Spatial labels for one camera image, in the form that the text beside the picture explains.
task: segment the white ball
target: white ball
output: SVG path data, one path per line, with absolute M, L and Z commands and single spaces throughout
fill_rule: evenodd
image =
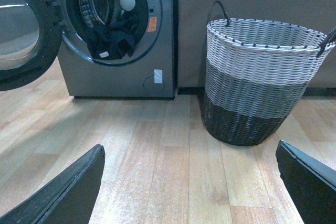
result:
M 120 6 L 126 12 L 130 12 L 135 7 L 135 0 L 119 0 Z

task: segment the washing machine door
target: washing machine door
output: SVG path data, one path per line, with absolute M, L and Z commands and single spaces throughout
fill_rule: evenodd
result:
M 57 56 L 62 29 L 53 0 L 0 0 L 0 91 L 45 73 Z

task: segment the front-load washing machine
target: front-load washing machine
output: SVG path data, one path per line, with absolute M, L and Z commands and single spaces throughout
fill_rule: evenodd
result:
M 37 79 L 58 53 L 71 96 L 175 96 L 173 0 L 0 0 L 0 22 L 0 90 Z M 121 22 L 132 53 L 92 56 L 90 32 Z

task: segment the gray wall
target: gray wall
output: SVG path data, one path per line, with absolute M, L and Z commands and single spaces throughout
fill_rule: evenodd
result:
M 203 87 L 206 24 L 214 0 L 179 0 L 179 87 Z M 230 17 L 288 22 L 328 33 L 336 25 L 336 0 L 221 0 Z M 219 8 L 213 19 L 221 18 Z M 336 49 L 329 54 L 311 87 L 336 87 Z

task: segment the black panel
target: black panel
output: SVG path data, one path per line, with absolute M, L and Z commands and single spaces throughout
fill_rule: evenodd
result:
M 336 223 L 336 171 L 285 141 L 280 141 L 276 156 L 283 183 L 303 221 Z
M 179 21 L 178 21 L 178 11 L 179 11 L 179 0 L 173 0 L 173 29 L 174 29 L 174 83 L 178 84 L 178 70 L 179 70 L 179 53 L 178 53 L 178 43 L 179 43 Z
M 20 67 L 0 70 L 0 91 L 19 88 L 38 79 L 55 60 L 62 41 L 62 29 L 58 25 L 60 20 L 53 0 L 26 0 L 26 3 L 39 24 L 38 43 L 30 52 L 35 56 Z
M 71 166 L 2 216 L 0 224 L 88 223 L 100 189 L 105 152 L 96 145 Z

